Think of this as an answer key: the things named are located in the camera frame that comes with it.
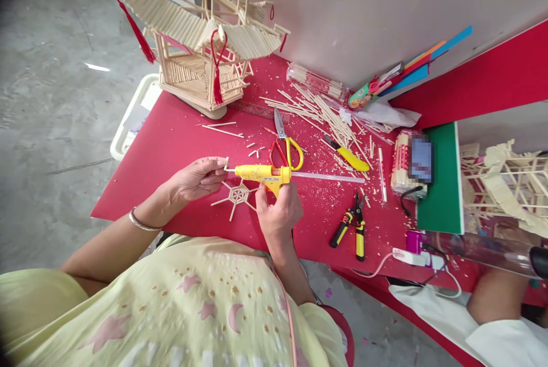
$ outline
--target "glue gun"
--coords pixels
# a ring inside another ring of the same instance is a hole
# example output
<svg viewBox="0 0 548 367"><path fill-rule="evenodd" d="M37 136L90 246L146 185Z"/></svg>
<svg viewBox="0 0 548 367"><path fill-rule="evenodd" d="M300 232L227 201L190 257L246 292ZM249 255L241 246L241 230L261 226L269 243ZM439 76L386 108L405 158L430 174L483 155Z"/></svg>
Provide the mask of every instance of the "glue gun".
<svg viewBox="0 0 548 367"><path fill-rule="evenodd" d="M244 180L253 180L264 183L267 189L271 190L276 198L280 192L280 186L291 181L291 169L287 166L275 168L262 164L243 164L234 169L226 169L227 172L233 172Z"/></svg>
<svg viewBox="0 0 548 367"><path fill-rule="evenodd" d="M232 172L236 176L240 176L244 180L253 180L255 182L264 183L267 189L274 193L276 198L280 193L281 185L289 183L291 181L291 176L306 177L309 179L337 180L339 182L352 182L361 184L365 183L364 178L323 175L297 171L292 172L290 167L281 166L280 168L276 168L271 166L270 164L243 164L241 166L236 166L236 168L234 169L231 169L228 168L228 158L224 170L227 172Z"/></svg>

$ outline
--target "red scissor handle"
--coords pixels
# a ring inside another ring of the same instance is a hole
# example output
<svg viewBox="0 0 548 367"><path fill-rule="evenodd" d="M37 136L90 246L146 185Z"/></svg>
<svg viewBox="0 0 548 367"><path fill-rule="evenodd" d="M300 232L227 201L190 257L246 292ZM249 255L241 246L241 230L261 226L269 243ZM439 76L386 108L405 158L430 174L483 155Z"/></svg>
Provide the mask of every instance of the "red scissor handle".
<svg viewBox="0 0 548 367"><path fill-rule="evenodd" d="M284 152L283 152L283 150L280 146L280 139L279 138L274 139L274 141L272 142L272 145L270 146L270 155L269 155L270 156L270 164L273 167L277 168L276 165L274 164L274 157L273 157L275 147L278 148L278 153L280 153L281 160L284 163L284 166L289 166L289 163L287 163L287 158L285 157Z"/></svg>

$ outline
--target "light yellow dress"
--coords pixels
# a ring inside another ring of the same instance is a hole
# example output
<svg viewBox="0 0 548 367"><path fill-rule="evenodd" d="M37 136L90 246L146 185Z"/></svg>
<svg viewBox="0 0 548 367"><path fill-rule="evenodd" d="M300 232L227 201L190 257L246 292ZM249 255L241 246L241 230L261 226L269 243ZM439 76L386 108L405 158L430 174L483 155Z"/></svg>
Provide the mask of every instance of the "light yellow dress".
<svg viewBox="0 0 548 367"><path fill-rule="evenodd" d="M23 366L292 366L267 259L217 237L168 242L91 298L56 270L0 276L7 355ZM289 301L298 366L346 366L327 312Z"/></svg>

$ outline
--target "ruler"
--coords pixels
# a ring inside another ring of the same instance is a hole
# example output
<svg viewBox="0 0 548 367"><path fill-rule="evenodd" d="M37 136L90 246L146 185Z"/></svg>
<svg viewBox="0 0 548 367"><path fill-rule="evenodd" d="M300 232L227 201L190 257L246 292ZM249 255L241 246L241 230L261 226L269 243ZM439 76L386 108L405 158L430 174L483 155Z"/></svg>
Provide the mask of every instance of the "ruler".
<svg viewBox="0 0 548 367"><path fill-rule="evenodd" d="M274 120L274 108L261 106L260 104L245 102L243 100L236 100L227 104L227 107L249 113L255 116L260 116L265 119ZM289 113L280 111L281 119L284 123L289 123Z"/></svg>

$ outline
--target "yellow utility knife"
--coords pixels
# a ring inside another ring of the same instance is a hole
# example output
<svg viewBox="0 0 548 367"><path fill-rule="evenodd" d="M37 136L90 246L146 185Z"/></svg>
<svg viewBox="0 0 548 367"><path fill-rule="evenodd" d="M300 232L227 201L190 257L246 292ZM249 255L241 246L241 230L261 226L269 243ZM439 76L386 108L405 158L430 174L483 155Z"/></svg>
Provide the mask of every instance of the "yellow utility knife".
<svg viewBox="0 0 548 367"><path fill-rule="evenodd" d="M353 168L355 168L358 171L369 171L369 165L364 162L363 160L360 160L356 156L354 156L354 153L352 153L347 148L342 147L337 142L332 140L328 135L324 136L324 139L331 147L333 147L339 154L344 157L344 159L350 164Z"/></svg>

